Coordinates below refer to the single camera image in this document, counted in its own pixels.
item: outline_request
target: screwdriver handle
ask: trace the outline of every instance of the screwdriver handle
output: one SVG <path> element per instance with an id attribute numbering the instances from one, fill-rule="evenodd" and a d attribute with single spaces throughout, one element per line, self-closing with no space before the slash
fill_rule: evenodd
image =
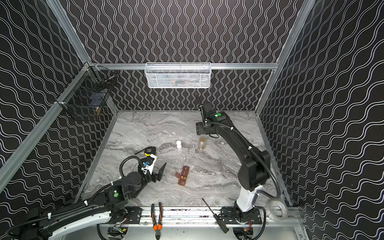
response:
<path id="1" fill-rule="evenodd" d="M 227 233 L 229 231 L 229 229 L 228 229 L 227 225 L 225 225 L 223 220 L 221 220 L 217 214 L 214 214 L 214 218 L 216 219 L 216 222 L 220 226 L 221 230 L 223 230 L 224 233 Z"/>

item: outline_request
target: white wire basket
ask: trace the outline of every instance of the white wire basket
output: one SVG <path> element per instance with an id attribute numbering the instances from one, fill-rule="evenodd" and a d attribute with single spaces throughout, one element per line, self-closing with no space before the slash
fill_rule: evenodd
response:
<path id="1" fill-rule="evenodd" d="M 211 63 L 146 63 L 150 88 L 209 88 Z"/>

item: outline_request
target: patterned wall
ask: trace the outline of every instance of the patterned wall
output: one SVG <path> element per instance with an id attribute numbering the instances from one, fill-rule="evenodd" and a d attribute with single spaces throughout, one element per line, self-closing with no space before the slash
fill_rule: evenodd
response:
<path id="1" fill-rule="evenodd" d="M 48 210 L 73 203 L 112 114 L 107 110 L 100 118 L 78 122 L 62 111 L 0 194 L 1 234 L 11 224 L 25 221 L 32 208 Z"/>
<path id="2" fill-rule="evenodd" d="M 384 238 L 384 1 L 318 0 L 261 119 L 311 239 Z"/>
<path id="3" fill-rule="evenodd" d="M 111 93 L 120 110 L 196 110 L 198 91 L 220 110 L 255 110 L 271 70 L 214 70 L 207 89 L 149 88 L 144 71 L 120 71 Z"/>
<path id="4" fill-rule="evenodd" d="M 303 0 L 61 0 L 93 62 L 276 62 Z"/>
<path id="5" fill-rule="evenodd" d="M 44 0 L 0 1 L 0 166 L 83 65 Z"/>

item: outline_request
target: transparent bottle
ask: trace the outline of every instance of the transparent bottle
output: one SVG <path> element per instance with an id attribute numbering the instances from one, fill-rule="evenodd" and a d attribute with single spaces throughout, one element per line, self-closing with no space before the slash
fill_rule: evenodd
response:
<path id="1" fill-rule="evenodd" d="M 197 147 L 199 150 L 205 149 L 205 138 L 203 136 L 200 136 L 199 145 Z"/>

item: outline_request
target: orange and black pliers handle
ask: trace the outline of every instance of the orange and black pliers handle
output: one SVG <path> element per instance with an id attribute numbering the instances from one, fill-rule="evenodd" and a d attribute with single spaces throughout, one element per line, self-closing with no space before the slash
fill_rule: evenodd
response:
<path id="1" fill-rule="evenodd" d="M 159 215 L 159 224 L 156 224 L 156 216 L 155 216 L 155 205 L 151 205 L 151 216 L 152 216 L 152 222 L 153 222 L 153 230 L 156 232 L 156 239 L 160 239 L 160 229 L 163 227 L 162 220 L 163 220 L 163 205 L 161 205 L 161 202 L 159 202 L 159 208 L 160 208 L 160 215 Z"/>

